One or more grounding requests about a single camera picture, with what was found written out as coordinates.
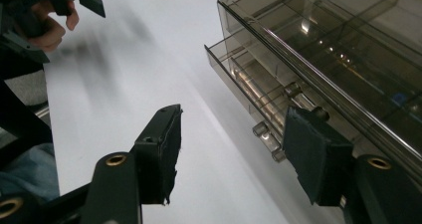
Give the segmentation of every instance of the drawer handle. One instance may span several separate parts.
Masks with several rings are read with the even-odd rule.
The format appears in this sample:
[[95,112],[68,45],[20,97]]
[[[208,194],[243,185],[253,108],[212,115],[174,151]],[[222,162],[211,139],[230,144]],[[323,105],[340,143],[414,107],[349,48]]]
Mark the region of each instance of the drawer handle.
[[323,120],[329,120],[329,114],[322,107],[318,107],[307,95],[302,92],[301,86],[293,82],[285,86],[285,95],[297,107],[314,112]]
[[264,121],[255,125],[252,128],[252,132],[256,137],[261,140],[261,142],[270,151],[274,161],[281,162],[286,159],[285,153],[282,150],[282,145],[273,136]]

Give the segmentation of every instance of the metal grommet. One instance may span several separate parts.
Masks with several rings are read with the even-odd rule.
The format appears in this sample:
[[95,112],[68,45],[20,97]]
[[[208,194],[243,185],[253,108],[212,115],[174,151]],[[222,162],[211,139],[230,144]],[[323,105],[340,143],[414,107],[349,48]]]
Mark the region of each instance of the metal grommet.
[[11,198],[0,203],[0,219],[6,218],[15,213],[24,204],[20,197]]
[[369,164],[371,164],[372,166],[376,168],[384,169],[384,170],[391,169],[391,164],[384,159],[381,159],[378,157],[371,157],[371,158],[368,158],[367,161],[369,162]]
[[108,166],[118,166],[126,161],[126,156],[117,154],[106,160],[105,164]]

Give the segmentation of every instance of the white surface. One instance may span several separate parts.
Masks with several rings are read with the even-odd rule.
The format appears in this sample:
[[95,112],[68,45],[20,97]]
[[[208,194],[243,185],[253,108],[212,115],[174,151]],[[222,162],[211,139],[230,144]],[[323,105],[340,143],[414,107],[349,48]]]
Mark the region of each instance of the white surface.
[[103,0],[45,66],[62,193],[96,162],[128,151],[157,110],[181,104],[182,150],[169,206],[144,223],[341,223],[311,206],[288,162],[277,164],[253,120],[208,65],[222,39],[217,0]]

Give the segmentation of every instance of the hand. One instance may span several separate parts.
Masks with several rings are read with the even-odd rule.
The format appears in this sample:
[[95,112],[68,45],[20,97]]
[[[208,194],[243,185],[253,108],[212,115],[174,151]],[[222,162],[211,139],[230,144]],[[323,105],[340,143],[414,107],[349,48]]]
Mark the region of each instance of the hand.
[[[79,16],[77,10],[75,9],[74,1],[69,1],[68,7],[71,11],[71,15],[69,15],[66,19],[66,26],[69,30],[73,31],[79,23]],[[30,38],[28,41],[42,49],[44,52],[54,51],[62,42],[62,38],[65,36],[66,30],[56,20],[49,16],[50,13],[55,11],[52,3],[50,1],[41,1],[32,6],[32,11],[42,23],[46,33],[40,37]]]

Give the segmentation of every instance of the smoked plastic drawer unit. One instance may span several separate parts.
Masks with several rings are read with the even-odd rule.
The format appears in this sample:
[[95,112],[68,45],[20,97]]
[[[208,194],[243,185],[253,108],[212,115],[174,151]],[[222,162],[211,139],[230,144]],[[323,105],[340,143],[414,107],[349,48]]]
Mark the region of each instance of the smoked plastic drawer unit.
[[296,106],[350,140],[355,156],[387,155],[422,183],[422,46],[385,22],[398,1],[218,1],[225,39],[206,47],[210,64],[275,160]]

